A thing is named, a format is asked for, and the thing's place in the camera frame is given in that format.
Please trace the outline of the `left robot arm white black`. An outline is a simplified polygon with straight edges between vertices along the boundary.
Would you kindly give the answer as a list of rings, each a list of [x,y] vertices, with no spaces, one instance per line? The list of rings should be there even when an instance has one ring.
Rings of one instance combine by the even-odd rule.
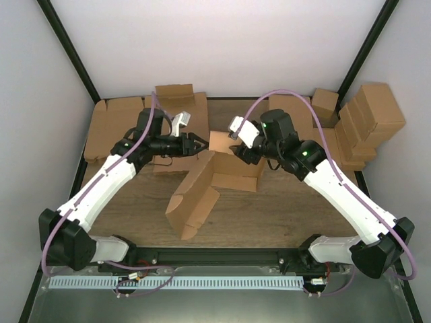
[[[89,234],[95,220],[112,197],[155,156],[191,157],[209,147],[195,133],[184,133],[191,115],[174,117],[157,108],[143,109],[135,127],[114,144],[106,161],[89,182],[69,201],[53,211],[45,209],[38,218],[42,268],[47,260],[58,261],[75,271],[92,262],[111,261],[124,272],[137,265],[132,243],[120,236]]]

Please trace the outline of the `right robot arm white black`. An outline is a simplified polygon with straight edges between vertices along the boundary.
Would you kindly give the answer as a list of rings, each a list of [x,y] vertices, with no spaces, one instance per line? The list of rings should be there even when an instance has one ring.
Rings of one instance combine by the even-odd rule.
[[[309,237],[299,254],[303,269],[315,271],[324,262],[352,264],[378,279],[404,252],[414,224],[370,200],[316,141],[299,139],[288,113],[270,110],[259,122],[236,116],[228,129],[231,138],[242,141],[231,148],[236,157],[246,164],[257,164],[261,158],[275,160],[285,172],[329,201],[355,229],[353,237]]]

